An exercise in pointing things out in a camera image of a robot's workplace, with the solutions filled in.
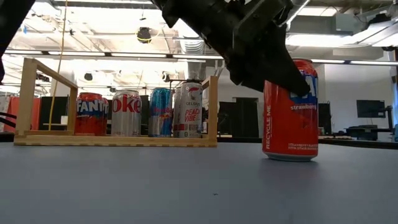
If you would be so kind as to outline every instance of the red bull can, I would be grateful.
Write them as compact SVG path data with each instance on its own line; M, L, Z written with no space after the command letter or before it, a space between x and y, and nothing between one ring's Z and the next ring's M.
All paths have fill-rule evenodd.
M104 136L106 135L106 127L108 125L108 113L109 113L109 103L108 100L106 98L103 98L104 100L104 104L103 104L103 113L104 113L104 128L103 128L103 132L104 132Z
M172 135L172 91L156 88L150 96L149 137L171 137Z
M138 91L119 90L112 100L112 135L141 135L141 98Z
M177 137L178 128L178 114L180 112L180 101L181 101L181 87L175 89L174 95L174 113L173 113L173 137Z
M318 75L310 60L294 60L310 92L289 93L266 81L262 151L282 161L310 161L318 155Z
M103 131L102 95L97 93L80 93L76 101L75 135L102 136Z
M201 83L186 82L181 86L180 109L177 115L177 138L201 138Z

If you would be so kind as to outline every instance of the red soda can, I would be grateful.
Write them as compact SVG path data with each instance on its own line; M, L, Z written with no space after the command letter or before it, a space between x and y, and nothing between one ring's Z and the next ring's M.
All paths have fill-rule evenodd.
M106 127L107 127L107 125L108 125L108 113L109 113L109 103L108 103L108 100L106 99L106 98L103 98L104 99L104 104L103 104L103 113L104 113L104 116L103 116L103 118L104 118L104 128L103 128L103 131L104 131L104 136L106 135Z
M80 93L76 102L75 134L103 136L104 99L97 93Z
M297 96L266 81L262 151L282 161L310 161L318 155L318 75L310 60L294 60L310 92Z

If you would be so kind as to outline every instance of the aluminum can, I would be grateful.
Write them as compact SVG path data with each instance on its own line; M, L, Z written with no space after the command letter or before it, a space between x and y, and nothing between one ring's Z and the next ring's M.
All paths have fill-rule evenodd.
M178 114L180 112L180 101L181 101L181 87L175 89L174 96L174 109L173 109L173 137L177 137L178 127Z
M201 138L202 94L201 83L185 82L182 84L177 138Z
M149 137L171 137L172 135L172 91L156 88L150 96Z
M119 90L112 99L112 136L141 135L142 102L135 90Z
M106 98L103 98L104 100L104 104L103 104L103 113L104 113L104 121L103 121L103 132L104 132L104 136L106 135L106 128L108 125L108 113L109 113L109 102Z
M75 135L103 136L102 95L97 93L80 93L76 102Z
M290 93L266 81L262 151L271 159L310 161L318 155L318 75L309 60L294 60L310 92Z

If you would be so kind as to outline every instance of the wooden shelf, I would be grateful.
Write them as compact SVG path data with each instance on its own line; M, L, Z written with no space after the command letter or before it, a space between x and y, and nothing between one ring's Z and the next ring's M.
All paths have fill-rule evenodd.
M216 147L208 139L113 137L113 136L15 136L18 146L149 146L149 147Z
M70 87L68 124L66 131L31 131L32 111L36 71ZM162 147L216 147L217 146L217 94L218 77L208 77L202 83L209 92L208 134L200 139L116 137L116 136L74 136L76 99L78 87L57 72L36 59L25 58L22 71L19 112L16 121L14 144L18 146L162 146Z

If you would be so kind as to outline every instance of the table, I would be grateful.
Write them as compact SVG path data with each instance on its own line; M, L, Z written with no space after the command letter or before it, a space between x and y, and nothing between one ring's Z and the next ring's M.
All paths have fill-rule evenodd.
M0 223L397 223L398 151L0 145Z

